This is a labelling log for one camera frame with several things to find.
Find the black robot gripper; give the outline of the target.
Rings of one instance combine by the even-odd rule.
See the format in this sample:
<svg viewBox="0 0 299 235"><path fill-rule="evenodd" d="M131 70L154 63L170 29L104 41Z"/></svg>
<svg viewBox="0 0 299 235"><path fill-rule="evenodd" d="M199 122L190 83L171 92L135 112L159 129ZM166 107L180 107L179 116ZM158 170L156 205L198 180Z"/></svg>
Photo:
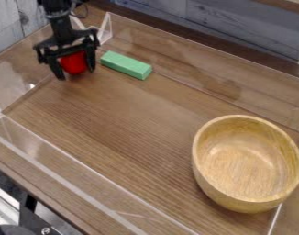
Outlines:
<svg viewBox="0 0 299 235"><path fill-rule="evenodd" d="M64 81L64 71L56 59L78 51L86 51L87 67L92 73L96 69L96 49L99 46L98 30L95 28L71 29L63 34L55 32L50 38L34 46L34 50L38 53L38 61L48 63L54 75Z"/></svg>

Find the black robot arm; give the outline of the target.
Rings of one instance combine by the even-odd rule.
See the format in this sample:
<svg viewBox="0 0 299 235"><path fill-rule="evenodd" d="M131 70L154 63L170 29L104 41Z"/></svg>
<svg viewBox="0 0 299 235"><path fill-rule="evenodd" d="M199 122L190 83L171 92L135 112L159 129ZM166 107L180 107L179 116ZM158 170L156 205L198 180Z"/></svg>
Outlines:
<svg viewBox="0 0 299 235"><path fill-rule="evenodd" d="M34 45L38 62L50 66L58 80L66 80L67 69L63 59L79 54L84 69L92 72L96 69L96 50L100 46L98 29L75 29L71 18L74 9L88 0L38 0L43 6L46 18L50 21L52 35Z"/></svg>

